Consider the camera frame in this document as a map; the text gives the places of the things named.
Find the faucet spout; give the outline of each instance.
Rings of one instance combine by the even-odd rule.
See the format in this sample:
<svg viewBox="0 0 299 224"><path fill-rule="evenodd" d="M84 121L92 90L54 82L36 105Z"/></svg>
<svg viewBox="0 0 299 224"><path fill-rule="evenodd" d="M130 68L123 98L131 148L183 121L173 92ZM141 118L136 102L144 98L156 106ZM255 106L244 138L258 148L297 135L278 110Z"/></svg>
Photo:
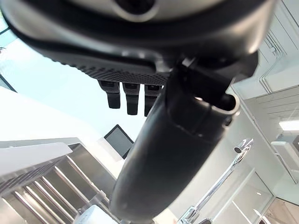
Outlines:
<svg viewBox="0 0 299 224"><path fill-rule="evenodd" d="M222 174L222 176L216 181L216 183L211 187L211 189L200 199L195 206L191 206L186 213L178 220L177 224L192 224L199 217L199 212L210 200L213 194L220 188L220 186L228 179L232 174L237 164L239 164L249 152L253 146L253 139L248 138L242 140L234 150L238 153L235 160L230 164L227 170Z"/></svg>
<svg viewBox="0 0 299 224"><path fill-rule="evenodd" d="M240 163L246 156L246 154L249 152L251 147L253 146L253 139L244 139L242 142L240 142L239 145L234 147L234 150L238 153L238 156L235 158L235 160L232 163L232 167L236 166L238 163Z"/></svg>

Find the white wall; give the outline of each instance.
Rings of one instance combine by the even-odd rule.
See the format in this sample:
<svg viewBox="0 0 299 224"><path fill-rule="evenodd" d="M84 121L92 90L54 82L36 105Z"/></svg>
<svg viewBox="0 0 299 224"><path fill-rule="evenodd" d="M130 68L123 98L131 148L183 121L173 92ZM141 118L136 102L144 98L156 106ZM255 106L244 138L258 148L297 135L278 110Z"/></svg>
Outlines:
<svg viewBox="0 0 299 224"><path fill-rule="evenodd" d="M298 56L284 56L271 69L266 82L272 92L284 90L299 84L299 58ZM235 84L243 99L255 98L267 94L265 89L259 83L259 77L262 74L257 73L254 77L243 82Z"/></svg>
<svg viewBox="0 0 299 224"><path fill-rule="evenodd" d="M0 87L0 141L77 137L86 149L118 176L112 156L97 143L102 136L90 125Z"/></svg>

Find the ceiling light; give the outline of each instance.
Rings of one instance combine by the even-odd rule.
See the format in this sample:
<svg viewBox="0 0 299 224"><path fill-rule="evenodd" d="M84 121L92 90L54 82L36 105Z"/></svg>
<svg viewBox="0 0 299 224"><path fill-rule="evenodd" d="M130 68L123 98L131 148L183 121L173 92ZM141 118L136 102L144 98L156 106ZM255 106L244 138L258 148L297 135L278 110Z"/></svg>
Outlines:
<svg viewBox="0 0 299 224"><path fill-rule="evenodd" d="M284 131L299 131L299 120L280 121L279 125Z"/></svg>

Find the metal rod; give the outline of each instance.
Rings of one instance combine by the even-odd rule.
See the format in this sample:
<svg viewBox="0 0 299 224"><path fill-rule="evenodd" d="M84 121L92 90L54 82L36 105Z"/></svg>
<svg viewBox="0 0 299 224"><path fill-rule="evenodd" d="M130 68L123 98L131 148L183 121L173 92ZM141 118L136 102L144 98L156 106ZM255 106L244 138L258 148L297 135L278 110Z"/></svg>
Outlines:
<svg viewBox="0 0 299 224"><path fill-rule="evenodd" d="M249 152L253 145L253 139L244 139L239 145L234 147L234 150L238 153L237 157L227 168L227 170L221 175L221 177L214 183L210 190L198 201L195 206L192 206L188 211L178 220L177 224L192 224L199 217L199 212L206 205L206 203L211 199L215 192L222 186L222 184L228 179L228 177L235 170L236 165L238 165Z"/></svg>
<svg viewBox="0 0 299 224"><path fill-rule="evenodd" d="M72 181L66 177L66 175L58 167L55 166L54 171L83 201L89 203L87 197L75 186L75 184L72 183Z"/></svg>
<svg viewBox="0 0 299 224"><path fill-rule="evenodd" d="M72 212L78 214L77 209L44 176L42 176L41 180Z"/></svg>
<svg viewBox="0 0 299 224"><path fill-rule="evenodd" d="M9 185L14 181L14 179L15 178L9 179L4 184L2 184L0 187L0 193L2 193L5 189L7 189L9 187Z"/></svg>
<svg viewBox="0 0 299 224"><path fill-rule="evenodd" d="M92 187L92 189L94 189L97 193L103 195L104 192L102 190L98 189L98 187L88 178L88 176L86 176L86 174L80 169L80 167L75 163L75 161L68 155L66 157L67 157L68 163L71 165L71 167L74 168L74 170ZM107 204L110 203L109 198L107 198L106 196L104 197L104 200Z"/></svg>
<svg viewBox="0 0 299 224"><path fill-rule="evenodd" d="M74 218L47 192L39 182L34 181L36 187L55 205L69 220L74 221Z"/></svg>
<svg viewBox="0 0 299 224"><path fill-rule="evenodd" d="M7 188L14 187L19 182L19 180L22 180L23 178L25 178L26 175L27 174L21 174L18 177L14 178L14 181L10 182Z"/></svg>
<svg viewBox="0 0 299 224"><path fill-rule="evenodd" d="M36 168L36 169L33 169L31 171L29 171L25 177L25 179L23 181L27 181L29 179L31 179L32 177L34 177L42 168L39 167L39 168Z"/></svg>
<svg viewBox="0 0 299 224"><path fill-rule="evenodd" d="M253 144L253 139L244 139L238 146L234 149L239 152L235 160L228 167L228 169L221 175L221 177L216 181L216 183L211 187L211 189L202 197L202 199L195 205L195 209L200 211L210 198L215 194L215 192L221 187L221 185L228 179L228 177L233 173L237 164L239 164L251 149Z"/></svg>
<svg viewBox="0 0 299 224"><path fill-rule="evenodd" d="M17 191L13 192L13 195L22 203L24 204L42 223L44 224L50 224L44 217L42 217L41 214L39 214L35 208L31 206L29 202L26 201L25 198L23 198L22 195L20 195Z"/></svg>
<svg viewBox="0 0 299 224"><path fill-rule="evenodd" d="M31 189L26 186L25 190L40 203L60 224L65 224L65 222Z"/></svg>

